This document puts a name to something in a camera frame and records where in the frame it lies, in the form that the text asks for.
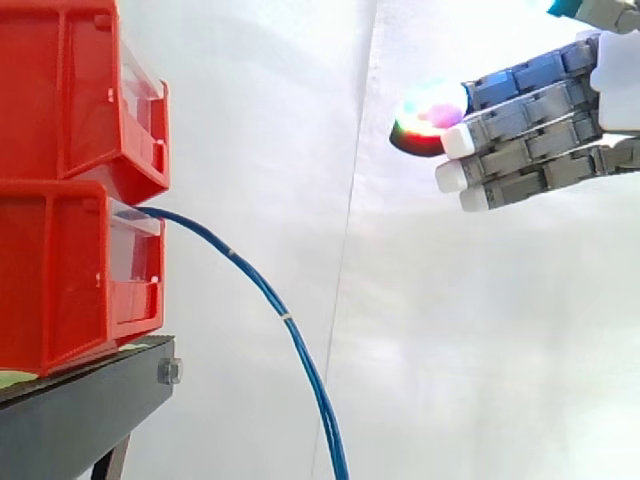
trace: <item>blue wire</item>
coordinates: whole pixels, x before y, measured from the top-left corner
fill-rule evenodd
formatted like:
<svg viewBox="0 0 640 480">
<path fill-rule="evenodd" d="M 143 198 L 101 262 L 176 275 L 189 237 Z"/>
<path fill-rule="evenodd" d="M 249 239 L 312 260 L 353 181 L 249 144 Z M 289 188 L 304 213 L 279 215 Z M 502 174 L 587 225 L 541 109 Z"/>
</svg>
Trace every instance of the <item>blue wire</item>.
<svg viewBox="0 0 640 480">
<path fill-rule="evenodd" d="M 260 273 L 255 268 L 253 268 L 253 266 L 249 262 L 235 253 L 229 247 L 229 245 L 220 240 L 213 234 L 213 232 L 208 230 L 203 225 L 189 218 L 183 217 L 182 215 L 179 215 L 177 213 L 169 212 L 160 208 L 139 207 L 138 210 L 151 217 L 163 218 L 175 222 L 178 225 L 191 230 L 193 233 L 204 239 L 216 250 L 227 257 L 240 270 L 242 270 L 242 272 L 247 277 L 249 277 L 249 279 L 251 279 L 251 281 L 260 289 L 260 291 L 264 294 L 267 301 L 275 309 L 278 315 L 282 317 L 282 319 L 284 320 L 284 324 L 287 327 L 289 334 L 291 335 L 291 339 L 293 340 L 293 345 L 298 352 L 298 356 L 300 357 L 300 361 L 302 362 L 304 371 L 307 374 L 307 378 L 309 379 L 311 388 L 313 389 L 316 403 L 318 404 L 320 418 L 322 419 L 325 436 L 327 437 L 327 445 L 329 447 L 329 454 L 331 456 L 331 464 L 333 466 L 333 473 L 335 475 L 335 478 L 336 480 L 348 480 L 349 469 L 344 453 L 342 436 L 338 427 L 338 420 L 336 418 L 335 412 L 333 411 L 333 407 L 331 405 L 331 401 L 329 400 L 329 396 L 327 395 L 327 391 L 324 388 L 324 384 L 322 383 L 322 377 L 318 373 L 318 370 L 313 363 L 313 359 L 309 354 L 309 349 L 305 345 L 302 334 L 293 321 L 289 310 L 287 309 L 287 307 L 285 307 L 284 302 L 273 290 L 271 285 L 269 285 L 269 282 L 267 282 L 265 278 L 260 275 Z"/>
</svg>

